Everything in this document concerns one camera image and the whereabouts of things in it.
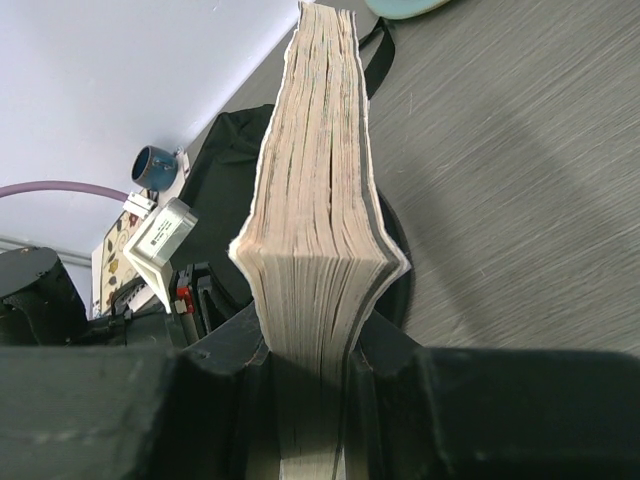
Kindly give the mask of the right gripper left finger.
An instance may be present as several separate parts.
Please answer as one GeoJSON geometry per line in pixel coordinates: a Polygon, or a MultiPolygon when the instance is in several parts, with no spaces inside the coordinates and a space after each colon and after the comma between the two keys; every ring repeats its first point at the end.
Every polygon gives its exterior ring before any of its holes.
{"type": "Polygon", "coordinates": [[[193,346],[6,347],[5,479],[276,479],[269,353],[253,307],[193,346]]]}

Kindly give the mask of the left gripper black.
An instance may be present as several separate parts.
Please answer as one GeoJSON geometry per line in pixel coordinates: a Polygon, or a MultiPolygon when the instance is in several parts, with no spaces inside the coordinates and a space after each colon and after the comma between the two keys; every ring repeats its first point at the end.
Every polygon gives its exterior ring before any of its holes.
{"type": "Polygon", "coordinates": [[[158,300],[135,311],[132,294],[142,291],[138,279],[116,290],[107,315],[89,323],[89,345],[127,346],[166,341],[186,348],[235,315],[235,301],[208,263],[189,264],[172,274],[170,308],[158,300]]]}

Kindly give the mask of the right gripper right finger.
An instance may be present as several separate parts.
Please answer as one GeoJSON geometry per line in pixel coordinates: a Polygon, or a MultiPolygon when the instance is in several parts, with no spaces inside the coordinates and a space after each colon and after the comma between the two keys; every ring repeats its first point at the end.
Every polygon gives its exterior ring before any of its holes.
{"type": "Polygon", "coordinates": [[[349,365],[350,479],[635,479],[639,361],[423,347],[378,314],[349,365]]]}

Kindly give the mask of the treehouse paperback book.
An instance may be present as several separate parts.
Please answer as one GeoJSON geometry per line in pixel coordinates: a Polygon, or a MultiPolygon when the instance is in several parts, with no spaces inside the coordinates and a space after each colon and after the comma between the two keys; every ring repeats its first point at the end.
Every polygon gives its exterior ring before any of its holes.
{"type": "Polygon", "coordinates": [[[272,357],[280,475],[340,469],[348,359],[409,260],[387,233],[371,158],[355,15],[301,2],[229,256],[272,357]]]}

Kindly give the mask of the black student backpack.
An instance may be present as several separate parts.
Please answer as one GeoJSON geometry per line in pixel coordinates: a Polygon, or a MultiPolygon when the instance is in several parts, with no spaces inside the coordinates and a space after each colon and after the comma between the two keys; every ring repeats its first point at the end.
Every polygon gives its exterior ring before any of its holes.
{"type": "MultiPolygon", "coordinates": [[[[365,67],[368,98],[386,79],[395,59],[395,42],[389,22],[378,18],[372,30],[359,40],[364,49],[377,34],[382,39],[365,67]]],[[[273,104],[224,112],[214,120],[179,199],[192,208],[197,223],[171,259],[175,270],[194,266],[194,316],[209,321],[215,330],[252,301],[244,276],[228,257],[228,247],[249,215],[256,166],[263,137],[273,113],[273,104]],[[199,282],[204,270],[209,282],[199,282]]],[[[409,253],[400,220],[378,190],[386,231],[409,253]]],[[[400,328],[405,322],[413,289],[412,274],[406,273],[379,298],[375,311],[400,328]]]]}

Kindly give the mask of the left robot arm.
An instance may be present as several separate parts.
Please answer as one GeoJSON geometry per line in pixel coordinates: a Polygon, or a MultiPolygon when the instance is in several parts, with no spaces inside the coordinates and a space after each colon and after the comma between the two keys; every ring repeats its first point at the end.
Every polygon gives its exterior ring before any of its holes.
{"type": "Polygon", "coordinates": [[[127,300],[141,278],[117,288],[107,314],[88,320],[58,254],[23,247],[1,254],[1,343],[16,346],[126,346],[165,341],[186,348],[233,317],[241,306],[206,263],[190,264],[169,283],[170,310],[159,303],[135,311],[127,300]]]}

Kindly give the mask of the floral square trivet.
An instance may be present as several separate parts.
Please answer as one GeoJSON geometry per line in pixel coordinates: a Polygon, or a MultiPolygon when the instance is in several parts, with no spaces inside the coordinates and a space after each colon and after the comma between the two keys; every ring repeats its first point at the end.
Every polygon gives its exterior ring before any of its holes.
{"type": "Polygon", "coordinates": [[[136,233],[142,220],[124,210],[104,237],[100,262],[99,311],[106,314],[114,292],[137,277],[137,272],[124,255],[124,247],[136,233]]]}

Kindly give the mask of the dark blue mug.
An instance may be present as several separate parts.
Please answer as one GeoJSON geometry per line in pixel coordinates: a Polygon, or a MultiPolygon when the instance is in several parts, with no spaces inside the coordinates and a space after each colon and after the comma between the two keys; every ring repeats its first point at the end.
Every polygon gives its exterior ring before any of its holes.
{"type": "Polygon", "coordinates": [[[145,146],[137,155],[131,170],[132,181],[147,190],[168,190],[177,177],[176,157],[156,146],[145,146]]]}

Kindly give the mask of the light teal plate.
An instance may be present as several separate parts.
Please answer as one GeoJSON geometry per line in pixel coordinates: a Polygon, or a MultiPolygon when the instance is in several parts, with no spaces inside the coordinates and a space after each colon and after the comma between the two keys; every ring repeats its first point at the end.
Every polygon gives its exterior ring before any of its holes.
{"type": "Polygon", "coordinates": [[[449,0],[365,0],[377,16],[389,20],[406,20],[431,12],[449,0]]]}

